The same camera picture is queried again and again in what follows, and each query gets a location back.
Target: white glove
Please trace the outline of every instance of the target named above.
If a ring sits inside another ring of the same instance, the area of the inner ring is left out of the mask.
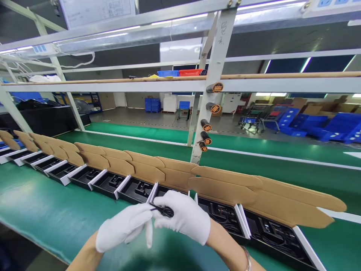
[[[169,190],[164,196],[154,198],[153,203],[160,207],[168,206],[174,211],[174,216],[169,218],[154,210],[155,228],[179,231],[201,245],[206,244],[211,230],[211,220],[191,197]]]
[[[116,247],[121,243],[130,243],[146,228],[147,247],[152,247],[153,226],[152,212],[153,206],[143,203],[132,205],[107,219],[99,228],[96,249],[103,253]]]

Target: gray floor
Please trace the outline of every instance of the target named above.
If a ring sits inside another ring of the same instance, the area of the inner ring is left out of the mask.
[[[90,115],[90,119],[92,122],[108,122],[122,125],[134,125],[188,131],[190,120],[177,120],[177,117],[177,113],[150,113],[145,112],[144,109],[125,107],[117,107],[115,109],[106,110],[101,113]],[[266,131],[262,134],[255,133],[255,130],[253,128],[251,128],[250,131],[246,129],[240,129],[238,125],[239,119],[240,115],[237,114],[222,114],[221,117],[212,117],[210,121],[210,124],[212,125],[212,131],[210,133],[286,142],[301,142],[313,145],[343,145],[345,146],[345,149],[361,149],[361,145],[358,143],[345,145],[341,142],[335,141],[320,142],[311,137],[292,137],[281,132],[275,134],[275,131],[267,128]]]

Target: black plastic tray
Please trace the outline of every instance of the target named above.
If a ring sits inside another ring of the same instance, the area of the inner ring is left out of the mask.
[[[52,167],[52,166],[54,166],[54,165],[56,165],[56,164],[58,164],[60,162],[61,162],[61,160],[59,160],[58,158],[53,157],[53,158],[50,158],[50,159],[48,159],[48,160],[46,160],[46,161],[44,161],[44,162],[42,162],[40,164],[37,164],[35,166],[35,168],[36,168],[36,170],[38,170],[40,172],[44,172],[44,170],[46,170],[46,169],[48,169],[48,168],[50,168],[50,167]]]
[[[187,195],[186,193],[184,193],[184,192],[182,192],[182,191],[178,191],[178,190],[175,190],[175,189],[173,189],[173,188],[168,188],[168,187],[166,187],[166,186],[160,186],[160,185],[158,185],[157,190],[156,190],[155,193],[154,193],[154,197],[164,196],[164,194],[167,193],[167,191],[169,191],[169,190],[181,192],[182,194]]]
[[[26,156],[26,155],[29,155],[29,154],[32,154],[31,151],[23,151],[23,152],[20,152],[20,153],[17,153],[17,154],[13,154],[11,156],[8,156],[8,159],[9,160],[15,160],[17,158],[21,158],[23,156]]]
[[[77,186],[90,190],[88,183],[94,179],[101,170],[92,167],[85,167],[74,176],[70,177],[70,181]]]
[[[93,184],[93,188],[95,191],[116,200],[117,198],[115,197],[114,191],[125,178],[126,177],[124,176],[107,172]]]
[[[75,170],[77,166],[74,166],[70,163],[66,163],[64,165],[61,165],[60,167],[48,172],[49,177],[59,183],[62,183],[60,179],[64,177],[65,175],[69,174],[73,170]]]
[[[47,154],[45,154],[45,153],[42,152],[42,153],[33,155],[32,157],[29,157],[29,158],[24,159],[23,162],[24,162],[25,164],[32,164],[32,163],[34,163],[34,162],[36,162],[36,161],[39,161],[39,160],[41,160],[41,159],[43,159],[43,158],[45,158],[45,157],[47,157],[47,156],[48,156]]]
[[[121,190],[120,198],[133,204],[145,203],[153,187],[153,184],[132,177]]]
[[[244,210],[251,230],[251,246],[296,270],[317,270],[294,231],[285,225]]]
[[[8,149],[8,150],[6,150],[6,151],[2,151],[2,152],[0,152],[0,156],[3,156],[3,155],[5,155],[5,154],[9,154],[9,153],[11,153],[11,152],[14,152],[14,150]]]
[[[245,238],[242,231],[241,224],[238,220],[236,211],[233,206],[225,205],[209,199],[198,197],[198,205],[209,216],[226,229],[226,231],[236,240],[239,244],[247,243],[248,239]]]

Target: shopping cart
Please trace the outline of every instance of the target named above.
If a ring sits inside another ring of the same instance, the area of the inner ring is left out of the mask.
[[[249,127],[246,129],[252,134],[258,132],[264,133],[266,127],[264,122],[274,122],[277,127],[276,134],[280,132],[277,120],[287,111],[289,105],[268,105],[268,104],[253,104],[241,111],[241,118],[238,122],[241,129],[245,129],[246,124]]]

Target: door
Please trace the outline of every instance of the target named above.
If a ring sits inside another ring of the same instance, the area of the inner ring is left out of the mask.
[[[115,108],[114,94],[112,92],[98,92],[103,110]]]
[[[127,92],[127,106],[130,108],[145,108],[145,98],[159,98],[159,92]]]

